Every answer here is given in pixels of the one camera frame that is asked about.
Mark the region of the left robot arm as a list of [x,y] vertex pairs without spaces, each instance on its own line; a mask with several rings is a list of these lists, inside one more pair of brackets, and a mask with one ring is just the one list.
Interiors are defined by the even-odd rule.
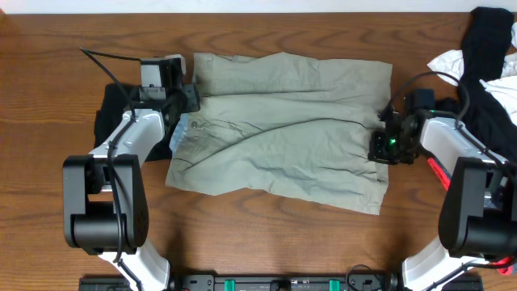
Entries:
[[149,209],[141,167],[168,156],[181,116],[200,109],[184,83],[183,56],[140,58],[141,84],[114,78],[95,120],[95,146],[62,167],[65,241],[109,262],[119,276],[92,276],[80,290],[179,290],[170,262],[148,240]]

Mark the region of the khaki green shorts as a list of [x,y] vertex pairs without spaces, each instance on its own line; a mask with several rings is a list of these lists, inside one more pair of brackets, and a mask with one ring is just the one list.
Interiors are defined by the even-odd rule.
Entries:
[[196,53],[198,112],[181,117],[166,185],[243,188],[377,215],[389,170],[368,158],[393,67],[381,61]]

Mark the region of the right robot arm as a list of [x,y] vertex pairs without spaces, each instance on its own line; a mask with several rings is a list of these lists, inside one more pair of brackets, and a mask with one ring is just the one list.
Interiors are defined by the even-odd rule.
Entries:
[[516,269],[516,168],[467,131],[450,112],[418,109],[385,115],[368,157],[388,165],[422,155],[447,190],[438,236],[385,276],[384,290],[480,290],[463,275],[473,268]]

